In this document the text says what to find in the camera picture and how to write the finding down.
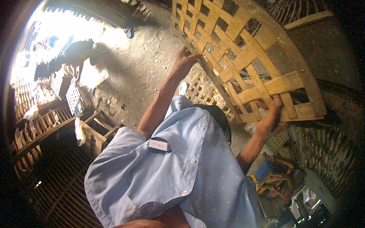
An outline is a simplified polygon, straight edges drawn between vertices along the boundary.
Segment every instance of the concrete floor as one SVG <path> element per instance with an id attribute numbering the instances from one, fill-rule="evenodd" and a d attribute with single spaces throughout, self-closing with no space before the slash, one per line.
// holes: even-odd
<path id="1" fill-rule="evenodd" d="M 109 50 L 104 62 L 110 77 L 96 87 L 93 105 L 103 110 L 113 124 L 123 123 L 131 128 L 137 128 L 183 47 L 170 29 L 171 12 L 155 4 L 146 5 L 152 13 L 146 25 L 136 29 L 134 38 L 113 37 L 107 30 L 99 39 Z M 204 73 L 195 64 L 184 81 L 190 83 L 199 71 Z M 237 155 L 251 136 L 243 125 L 230 124 L 231 148 Z"/>

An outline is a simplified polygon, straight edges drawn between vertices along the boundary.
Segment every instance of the shoe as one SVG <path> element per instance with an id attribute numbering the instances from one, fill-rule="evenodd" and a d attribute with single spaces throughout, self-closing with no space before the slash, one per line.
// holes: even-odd
<path id="1" fill-rule="evenodd" d="M 189 88 L 189 84 L 186 83 L 186 82 L 183 82 L 180 87 L 179 87 L 179 95 L 183 95 L 185 96 L 186 95 L 186 92 L 188 91 L 188 88 Z"/>

